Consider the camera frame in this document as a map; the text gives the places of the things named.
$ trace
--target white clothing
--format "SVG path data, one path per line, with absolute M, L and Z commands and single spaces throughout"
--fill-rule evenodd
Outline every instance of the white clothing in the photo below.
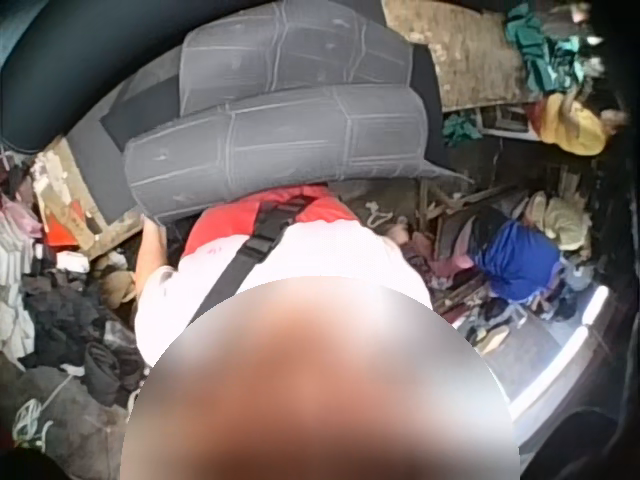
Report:
M 249 237 L 215 240 L 182 259 L 178 271 L 158 269 L 147 281 L 135 320 L 138 347 L 153 366 L 187 328 L 205 296 Z M 239 292 L 276 280 L 332 276 L 366 280 L 397 290 L 431 308 L 420 275 L 397 245 L 357 221 L 298 223 L 257 265 Z

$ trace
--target wooden board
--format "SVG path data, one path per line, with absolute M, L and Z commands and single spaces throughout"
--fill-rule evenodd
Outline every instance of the wooden board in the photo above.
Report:
M 80 202 L 84 213 L 92 217 L 101 230 L 95 236 L 95 241 L 91 246 L 83 245 L 82 252 L 89 257 L 89 260 L 108 253 L 142 229 L 140 214 L 133 210 L 112 224 L 107 224 L 93 201 L 80 170 L 76 166 L 69 144 L 64 138 L 54 141 L 47 150 L 52 150 L 58 156 L 65 173 L 64 182 L 69 188 L 73 200 Z
M 538 99 L 525 85 L 520 53 L 504 37 L 504 17 L 430 0 L 383 0 L 387 22 L 428 44 L 444 111 Z

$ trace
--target teal cloth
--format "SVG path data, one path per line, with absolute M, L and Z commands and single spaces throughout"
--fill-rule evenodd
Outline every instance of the teal cloth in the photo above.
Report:
M 469 140 L 478 140 L 482 134 L 478 131 L 468 115 L 452 113 L 443 126 L 444 142 L 447 147 L 455 147 Z
M 523 3 L 507 14 L 507 41 L 522 55 L 527 86 L 534 93 L 566 92 L 584 80 L 577 36 L 554 41 L 542 33 L 540 20 Z

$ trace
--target blue cloth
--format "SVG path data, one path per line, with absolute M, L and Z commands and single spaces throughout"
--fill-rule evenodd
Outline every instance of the blue cloth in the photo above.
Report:
M 550 286 L 560 250 L 543 233 L 509 220 L 473 261 L 497 296 L 521 303 Z

